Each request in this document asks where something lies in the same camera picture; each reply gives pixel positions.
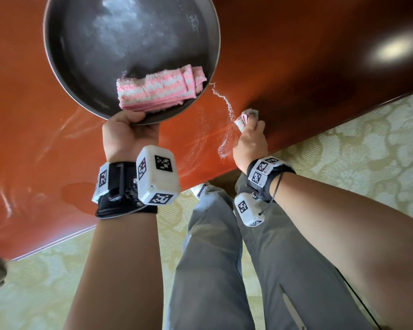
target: qr code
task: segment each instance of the qr code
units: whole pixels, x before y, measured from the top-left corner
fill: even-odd
[[[156,161],[156,169],[173,172],[169,158],[155,155],[154,160]]]
[[[149,203],[165,205],[171,199],[172,196],[172,194],[157,193],[153,196]]]
[[[254,176],[251,178],[251,180],[258,184],[260,182],[260,178],[262,177],[262,175],[259,172],[254,172]]]
[[[99,174],[99,187],[107,183],[107,170],[104,170]]]
[[[269,162],[269,163],[275,163],[275,162],[278,162],[279,159],[275,158],[275,157],[270,157],[270,158],[266,159],[265,161]]]
[[[253,223],[251,223],[250,226],[255,227],[255,226],[258,226],[261,223],[262,223],[261,220],[257,220],[257,221],[254,221]]]
[[[141,180],[141,177],[144,176],[147,171],[147,165],[145,164],[145,157],[138,166],[138,179]]]
[[[260,172],[264,172],[268,164],[266,162],[260,162],[260,164],[257,166],[256,170]]]
[[[237,205],[237,207],[239,208],[241,214],[248,209],[245,200],[243,200],[239,205]]]

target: leg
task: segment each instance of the leg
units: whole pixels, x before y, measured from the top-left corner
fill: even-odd
[[[236,191],[250,192],[244,174]],[[245,226],[240,217],[237,222],[262,287],[267,330],[297,329],[279,284],[308,330],[372,329],[335,267],[303,237],[278,204],[270,205],[258,227]]]
[[[241,275],[242,236],[224,190],[207,186],[188,225],[167,329],[254,329]]]

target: white shoe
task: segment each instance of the white shoe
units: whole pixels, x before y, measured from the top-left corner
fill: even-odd
[[[196,185],[195,187],[190,188],[191,192],[194,194],[194,196],[199,199],[200,195],[202,194],[202,192],[204,191],[205,187],[207,187],[208,185],[211,185],[210,182],[205,182],[205,183],[201,183],[199,185]]]

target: red-brown table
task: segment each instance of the red-brown table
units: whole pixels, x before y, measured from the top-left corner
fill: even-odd
[[[46,0],[0,0],[0,257],[95,225],[103,120],[60,87],[44,54]],[[413,92],[413,0],[214,0],[219,65],[164,122],[183,189],[235,169],[232,121],[248,106],[271,151]]]

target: person's left arm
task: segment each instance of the person's left arm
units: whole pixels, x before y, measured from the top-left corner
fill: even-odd
[[[131,126],[144,113],[122,111],[103,126],[108,162],[136,161],[158,144],[158,126]],[[100,220],[65,329],[161,329],[163,282],[156,215]]]

